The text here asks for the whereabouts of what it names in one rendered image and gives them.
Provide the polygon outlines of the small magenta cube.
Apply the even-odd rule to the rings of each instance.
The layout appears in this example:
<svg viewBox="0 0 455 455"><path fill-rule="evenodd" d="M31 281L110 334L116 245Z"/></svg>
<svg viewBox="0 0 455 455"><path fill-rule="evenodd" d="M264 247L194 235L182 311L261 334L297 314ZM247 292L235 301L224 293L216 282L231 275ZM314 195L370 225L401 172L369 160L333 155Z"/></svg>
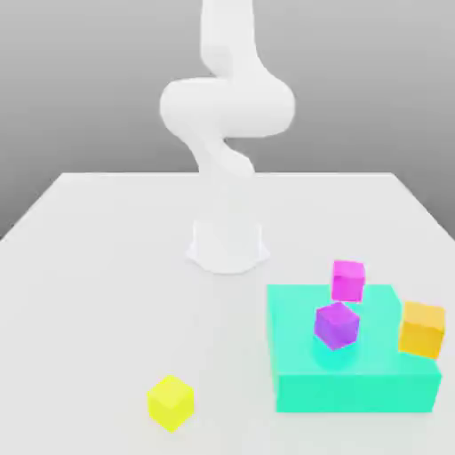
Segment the small magenta cube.
<svg viewBox="0 0 455 455"><path fill-rule="evenodd" d="M362 262L335 260L331 277L331 298L343 302L361 302L365 285Z"/></svg>

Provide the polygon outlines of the small purple cube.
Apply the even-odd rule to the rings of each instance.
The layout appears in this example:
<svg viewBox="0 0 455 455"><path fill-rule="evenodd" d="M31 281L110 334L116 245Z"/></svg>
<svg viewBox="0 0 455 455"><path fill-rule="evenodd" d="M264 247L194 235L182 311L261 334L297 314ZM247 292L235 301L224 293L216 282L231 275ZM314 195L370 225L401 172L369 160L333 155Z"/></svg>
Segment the small purple cube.
<svg viewBox="0 0 455 455"><path fill-rule="evenodd" d="M335 302L315 311L315 335L331 350L356 342L360 316L342 302Z"/></svg>

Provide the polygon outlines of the small yellow cube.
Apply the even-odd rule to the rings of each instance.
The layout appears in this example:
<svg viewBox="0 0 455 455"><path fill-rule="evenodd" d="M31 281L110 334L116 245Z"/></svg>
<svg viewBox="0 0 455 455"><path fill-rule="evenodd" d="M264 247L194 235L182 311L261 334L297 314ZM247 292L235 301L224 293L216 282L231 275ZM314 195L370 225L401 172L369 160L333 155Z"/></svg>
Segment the small yellow cube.
<svg viewBox="0 0 455 455"><path fill-rule="evenodd" d="M173 433L194 413L194 389L181 379L167 375L147 391L151 419Z"/></svg>

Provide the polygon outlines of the small orange cube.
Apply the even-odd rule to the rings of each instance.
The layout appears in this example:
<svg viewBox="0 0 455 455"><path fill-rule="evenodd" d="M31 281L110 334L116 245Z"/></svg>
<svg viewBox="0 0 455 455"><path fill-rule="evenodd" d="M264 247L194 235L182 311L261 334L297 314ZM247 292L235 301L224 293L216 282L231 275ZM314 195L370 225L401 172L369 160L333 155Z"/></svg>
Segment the small orange cube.
<svg viewBox="0 0 455 455"><path fill-rule="evenodd" d="M445 334L445 310L439 306L405 301L398 337L401 352L436 360Z"/></svg>

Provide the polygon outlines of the large turquoise box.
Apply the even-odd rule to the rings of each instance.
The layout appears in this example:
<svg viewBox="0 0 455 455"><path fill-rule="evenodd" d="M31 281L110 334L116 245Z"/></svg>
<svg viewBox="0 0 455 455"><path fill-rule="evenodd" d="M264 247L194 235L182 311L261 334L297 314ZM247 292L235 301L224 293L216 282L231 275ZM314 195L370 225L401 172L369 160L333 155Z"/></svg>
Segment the large turquoise box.
<svg viewBox="0 0 455 455"><path fill-rule="evenodd" d="M430 412L442 374L436 361L398 349L402 303L389 284L368 284L357 341L329 349L315 314L327 284L267 286L267 341L279 412Z"/></svg>

